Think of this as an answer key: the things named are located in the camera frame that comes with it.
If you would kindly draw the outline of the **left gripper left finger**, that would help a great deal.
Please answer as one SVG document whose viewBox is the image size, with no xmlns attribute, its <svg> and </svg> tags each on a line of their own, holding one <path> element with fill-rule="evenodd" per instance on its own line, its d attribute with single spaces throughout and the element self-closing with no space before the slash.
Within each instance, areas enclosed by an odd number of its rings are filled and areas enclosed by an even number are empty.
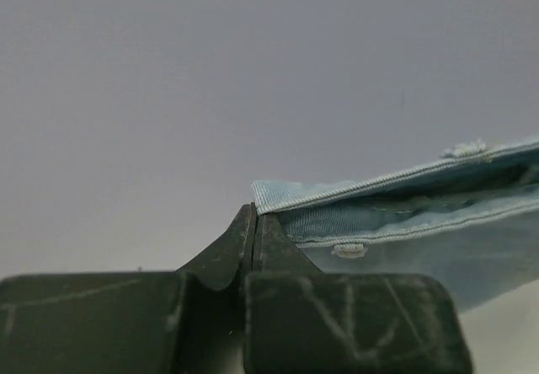
<svg viewBox="0 0 539 374">
<path fill-rule="evenodd" d="M 1 283 L 4 373 L 240 373 L 256 228 L 242 206 L 177 270 L 16 275 Z"/>
</svg>

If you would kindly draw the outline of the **light blue skirt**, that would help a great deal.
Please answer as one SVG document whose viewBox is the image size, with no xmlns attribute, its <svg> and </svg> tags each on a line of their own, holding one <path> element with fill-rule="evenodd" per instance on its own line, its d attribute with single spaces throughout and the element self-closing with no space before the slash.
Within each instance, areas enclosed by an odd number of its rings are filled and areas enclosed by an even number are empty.
<svg viewBox="0 0 539 374">
<path fill-rule="evenodd" d="M 259 180 L 260 215 L 327 273 L 419 273 L 466 311 L 538 278 L 538 141 L 466 142 L 363 182 Z"/>
</svg>

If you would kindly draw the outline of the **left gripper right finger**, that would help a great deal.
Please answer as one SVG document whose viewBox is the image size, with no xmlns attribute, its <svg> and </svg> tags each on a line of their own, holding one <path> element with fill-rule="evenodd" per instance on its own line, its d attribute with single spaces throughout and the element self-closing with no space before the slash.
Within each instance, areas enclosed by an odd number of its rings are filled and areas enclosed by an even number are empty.
<svg viewBox="0 0 539 374">
<path fill-rule="evenodd" d="M 470 373 L 447 290 L 417 274 L 327 274 L 257 221 L 244 281 L 248 373 Z"/>
</svg>

